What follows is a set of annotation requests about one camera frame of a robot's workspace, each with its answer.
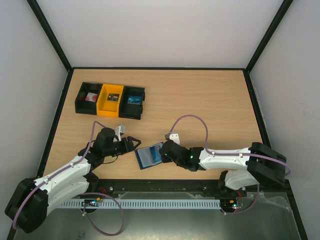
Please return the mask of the blue card holder wallet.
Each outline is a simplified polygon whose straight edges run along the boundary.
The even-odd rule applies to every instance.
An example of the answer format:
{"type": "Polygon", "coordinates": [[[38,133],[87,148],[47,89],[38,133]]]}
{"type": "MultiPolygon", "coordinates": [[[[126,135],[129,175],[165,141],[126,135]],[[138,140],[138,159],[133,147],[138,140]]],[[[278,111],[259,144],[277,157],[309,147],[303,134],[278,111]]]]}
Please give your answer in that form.
{"type": "Polygon", "coordinates": [[[153,167],[153,166],[160,164],[160,163],[154,164],[154,162],[152,160],[151,151],[150,151],[150,147],[152,147],[152,146],[139,148],[134,151],[139,168],[141,170],[144,170],[144,169],[147,169],[147,168],[150,168],[150,167],[153,167]]]}

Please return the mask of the blue white credit card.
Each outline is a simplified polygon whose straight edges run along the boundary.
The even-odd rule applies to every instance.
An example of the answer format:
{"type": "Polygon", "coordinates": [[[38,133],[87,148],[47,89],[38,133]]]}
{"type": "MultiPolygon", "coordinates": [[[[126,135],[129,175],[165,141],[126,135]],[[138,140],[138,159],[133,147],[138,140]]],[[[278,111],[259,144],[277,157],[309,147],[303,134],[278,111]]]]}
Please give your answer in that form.
{"type": "Polygon", "coordinates": [[[150,147],[150,153],[154,164],[159,164],[162,162],[162,157],[160,154],[160,149],[162,148],[163,143],[158,143],[150,147]]]}

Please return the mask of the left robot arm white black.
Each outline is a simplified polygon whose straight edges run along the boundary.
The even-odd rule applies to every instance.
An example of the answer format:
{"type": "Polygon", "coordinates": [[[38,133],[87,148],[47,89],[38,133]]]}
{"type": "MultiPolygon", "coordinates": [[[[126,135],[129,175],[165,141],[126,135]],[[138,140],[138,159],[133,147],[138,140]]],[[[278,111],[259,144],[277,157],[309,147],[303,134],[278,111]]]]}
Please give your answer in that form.
{"type": "Polygon", "coordinates": [[[141,141],[124,137],[123,126],[104,127],[70,162],[40,178],[20,181],[4,213],[12,220],[12,227],[25,233],[36,230],[46,217],[69,199],[93,191],[98,177],[93,170],[106,157],[118,157],[134,151],[141,141]]]}

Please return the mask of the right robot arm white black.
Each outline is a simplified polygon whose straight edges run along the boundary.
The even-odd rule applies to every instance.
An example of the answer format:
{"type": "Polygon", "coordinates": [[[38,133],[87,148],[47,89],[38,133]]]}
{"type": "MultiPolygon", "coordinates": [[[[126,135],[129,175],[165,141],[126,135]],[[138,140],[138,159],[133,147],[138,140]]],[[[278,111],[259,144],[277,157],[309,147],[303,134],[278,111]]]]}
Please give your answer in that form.
{"type": "Polygon", "coordinates": [[[159,154],[163,163],[173,162],[191,172],[225,169],[218,183],[218,191],[224,196],[253,185],[283,188],[285,176],[290,173],[286,157],[260,142],[242,149],[214,150],[187,149],[167,140],[159,154]]]}

